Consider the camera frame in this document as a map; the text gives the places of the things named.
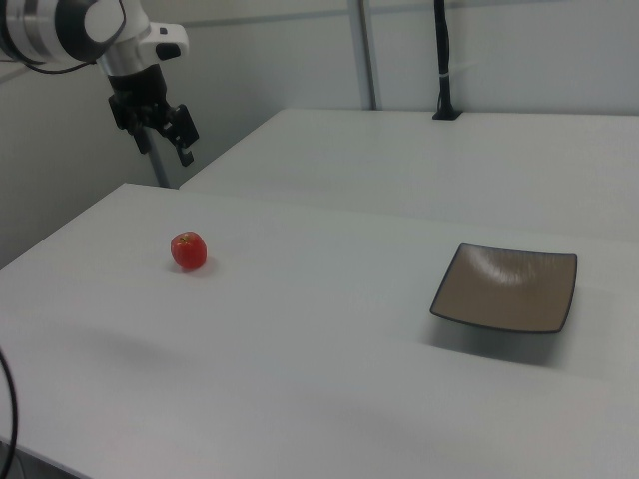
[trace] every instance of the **black cable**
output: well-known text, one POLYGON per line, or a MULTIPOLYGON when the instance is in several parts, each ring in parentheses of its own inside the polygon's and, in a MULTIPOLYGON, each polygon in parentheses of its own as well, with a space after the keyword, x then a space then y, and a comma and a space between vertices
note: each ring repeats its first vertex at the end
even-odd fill
POLYGON ((0 479, 7 479, 9 470, 11 469, 11 463, 16 455, 16 448, 18 447, 18 395, 16 394, 16 385, 13 382, 13 376, 11 375, 11 369, 9 369, 9 363, 4 357, 2 349, 0 349, 0 363, 4 370, 4 375, 7 378, 7 386, 9 387, 9 395, 11 396, 11 441, 9 442, 9 452, 7 453, 7 459, 5 460, 2 471, 0 471, 0 479))
MULTIPOLYGON (((127 11, 124 8, 124 3, 122 3, 123 0, 118 0, 118 1, 120 2, 120 8, 122 9, 123 19, 122 19, 122 25, 120 25, 120 28, 118 28, 118 31, 115 34, 113 34, 113 36, 109 39, 109 42, 111 42, 111 45, 113 45, 113 42, 115 42, 118 39, 120 34, 123 32, 124 27, 127 26, 127 11)), ((96 62, 86 62, 86 63, 81 63, 80 65, 76 65, 75 67, 65 68, 64 70, 42 70, 41 68, 34 67, 33 65, 29 65, 27 63, 23 65, 27 67, 29 70, 42 73, 43 75, 64 75, 66 73, 76 72, 80 70, 81 68, 88 67, 89 65, 95 65, 95 64, 96 62)))
POLYGON ((65 73, 75 72, 80 70, 81 68, 88 67, 89 65, 95 65, 96 63, 81 63, 80 65, 76 65, 75 67, 66 68, 64 70, 41 70, 38 67, 34 67, 33 65, 29 65, 25 63, 24 66, 29 70, 33 70, 34 72, 42 73, 44 75, 64 75, 65 73))

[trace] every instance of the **white table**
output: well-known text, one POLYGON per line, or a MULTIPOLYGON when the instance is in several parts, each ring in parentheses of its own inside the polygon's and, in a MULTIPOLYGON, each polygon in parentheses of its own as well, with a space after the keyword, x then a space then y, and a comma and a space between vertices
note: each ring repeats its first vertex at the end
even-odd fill
POLYGON ((639 240, 639 118, 431 117, 283 111, 182 190, 639 240))
POLYGON ((0 338, 21 444, 95 479, 635 478, 638 288, 636 242, 126 186, 0 271, 0 338), (579 254, 564 331, 430 316, 463 241, 579 254))

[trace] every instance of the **robotic arm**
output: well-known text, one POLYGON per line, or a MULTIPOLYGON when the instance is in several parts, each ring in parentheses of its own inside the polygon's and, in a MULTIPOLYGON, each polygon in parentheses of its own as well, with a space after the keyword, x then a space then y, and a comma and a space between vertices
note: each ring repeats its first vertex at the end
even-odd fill
POLYGON ((118 127, 143 154, 151 151, 145 127, 157 130, 185 167, 200 136, 187 107, 167 103, 160 63, 188 53, 184 27, 151 23, 140 0, 0 0, 0 60, 36 71, 49 63, 97 63, 114 90, 109 103, 118 127))

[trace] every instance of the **square plate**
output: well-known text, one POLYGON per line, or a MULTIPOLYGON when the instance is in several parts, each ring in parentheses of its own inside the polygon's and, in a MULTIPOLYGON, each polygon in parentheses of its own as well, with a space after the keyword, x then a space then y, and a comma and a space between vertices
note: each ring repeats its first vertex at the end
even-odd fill
POLYGON ((462 244, 430 312, 490 329, 555 333, 568 317, 576 278, 575 254, 462 244))

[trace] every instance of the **white wall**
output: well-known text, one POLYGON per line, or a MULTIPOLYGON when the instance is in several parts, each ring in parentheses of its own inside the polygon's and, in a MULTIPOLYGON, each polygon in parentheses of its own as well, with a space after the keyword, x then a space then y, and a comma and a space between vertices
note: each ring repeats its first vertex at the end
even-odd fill
MULTIPOLYGON (((433 110, 432 0, 370 0, 378 91, 433 110)), ((449 0, 453 104, 467 111, 639 113, 637 0, 449 0)))
POLYGON ((156 142, 172 186, 284 108, 368 107, 353 0, 143 4, 154 19, 184 24, 191 39, 186 61, 163 65, 170 101, 189 107, 202 136, 186 170, 156 142))
POLYGON ((120 184, 155 183, 148 157, 115 126, 97 68, 14 70, 0 71, 9 74, 0 83, 0 267, 120 184))

